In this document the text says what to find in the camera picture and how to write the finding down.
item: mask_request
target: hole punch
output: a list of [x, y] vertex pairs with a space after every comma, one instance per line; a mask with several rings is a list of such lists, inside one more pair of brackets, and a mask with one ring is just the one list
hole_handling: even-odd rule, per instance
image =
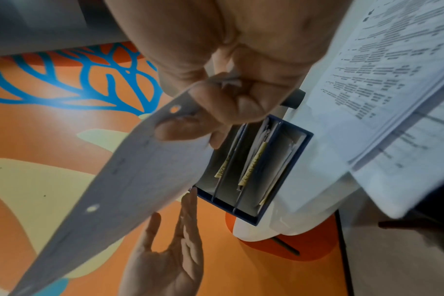
[[96, 210], [98, 210], [100, 208], [100, 205], [99, 204], [94, 204], [94, 205], [91, 205], [90, 207], [88, 207], [87, 208], [87, 210], [85, 210], [87, 213], [93, 213], [93, 212], [95, 212]]
[[171, 114], [175, 114], [177, 113], [182, 107], [180, 105], [175, 105], [173, 107], [170, 108], [170, 113]]

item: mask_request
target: blue branch pattern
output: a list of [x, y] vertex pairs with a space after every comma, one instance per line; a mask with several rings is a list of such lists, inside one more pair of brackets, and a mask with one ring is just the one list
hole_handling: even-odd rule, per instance
[[[116, 52], [116, 50], [119, 48], [125, 50], [130, 56], [131, 65], [129, 67], [123, 67], [113, 60], [113, 55]], [[37, 53], [37, 55], [41, 58], [45, 66], [45, 74], [40, 73], [36, 71], [34, 68], [32, 68], [21, 55], [15, 55], [12, 56], [12, 58], [14, 62], [24, 72], [28, 73], [29, 75], [41, 81], [47, 82], [51, 85], [54, 85], [58, 88], [66, 90], [70, 93], [73, 93], [76, 96], [66, 97], [66, 98], [64, 97], [49, 98], [49, 99], [39, 98], [37, 96], [33, 96], [31, 94], [22, 91], [21, 89], [17, 88], [16, 86], [8, 82], [0, 71], [0, 88], [20, 98], [20, 100], [0, 98], [0, 103], [36, 104], [36, 105], [46, 105], [55, 108], [74, 109], [74, 110], [115, 110], [115, 111], [129, 112], [137, 116], [145, 113], [152, 113], [157, 108], [160, 97], [162, 95], [162, 89], [160, 88], [155, 78], [153, 78], [151, 75], [145, 72], [138, 70], [138, 56], [140, 55], [139, 52], [133, 52], [132, 50], [130, 50], [129, 48], [120, 43], [115, 43], [107, 54], [105, 54], [98, 45], [89, 46], [85, 48], [71, 49], [68, 52], [64, 50], [58, 50], [55, 52], [60, 56], [63, 56], [67, 59], [71, 59], [74, 61], [78, 61], [83, 65], [79, 77], [81, 88], [68, 85], [58, 80], [53, 61], [51, 60], [50, 55], [46, 52]], [[102, 58], [105, 61], [107, 61], [109, 65], [94, 62], [86, 54]], [[147, 61], [147, 64], [154, 71], [157, 70], [156, 67], [152, 65], [149, 61]], [[118, 97], [116, 93], [115, 78], [111, 74], [106, 74], [105, 76], [108, 83], [107, 96], [101, 94], [96, 89], [94, 89], [90, 85], [89, 81], [89, 73], [93, 66], [116, 69], [120, 73], [120, 75], [122, 75], [122, 77], [126, 80], [126, 82], [129, 84], [132, 90], [135, 92], [136, 96], [138, 97], [144, 109], [144, 112], [134, 108], [133, 106], [126, 104]], [[140, 89], [137, 82], [138, 75], [145, 77], [152, 84], [154, 88], [154, 93], [151, 99], [147, 99], [142, 90]], [[110, 104], [110, 106], [86, 106], [86, 105], [68, 104], [68, 102], [77, 101], [77, 100], [88, 100], [88, 99], [101, 100], [103, 102]]]

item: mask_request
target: hand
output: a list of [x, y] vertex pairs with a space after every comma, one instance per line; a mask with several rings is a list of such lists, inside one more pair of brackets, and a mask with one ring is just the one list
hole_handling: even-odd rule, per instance
[[129, 258], [119, 296], [195, 296], [204, 259], [196, 220], [196, 188], [182, 199], [175, 235], [163, 253], [152, 251], [161, 216], [154, 213]]
[[236, 96], [202, 83], [192, 92], [203, 108], [164, 122], [162, 140], [209, 133], [218, 148], [232, 124], [262, 120], [327, 52], [351, 0], [106, 0], [118, 24], [180, 90], [233, 62], [244, 81]]

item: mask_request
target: orange floor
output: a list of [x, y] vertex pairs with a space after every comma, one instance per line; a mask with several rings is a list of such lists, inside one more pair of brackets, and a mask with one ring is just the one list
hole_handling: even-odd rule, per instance
[[[129, 43], [0, 58], [0, 296], [126, 133], [169, 101], [156, 79], [155, 67]], [[178, 201], [161, 211], [156, 250], [170, 242], [179, 211]], [[265, 252], [278, 253], [270, 245], [241, 243], [225, 212], [201, 199], [198, 211], [205, 255], [199, 295], [347, 295], [334, 221], [322, 226], [322, 252], [295, 261]], [[37, 296], [115, 296], [141, 230]], [[304, 247], [314, 250], [322, 231], [304, 236], [311, 242]]]

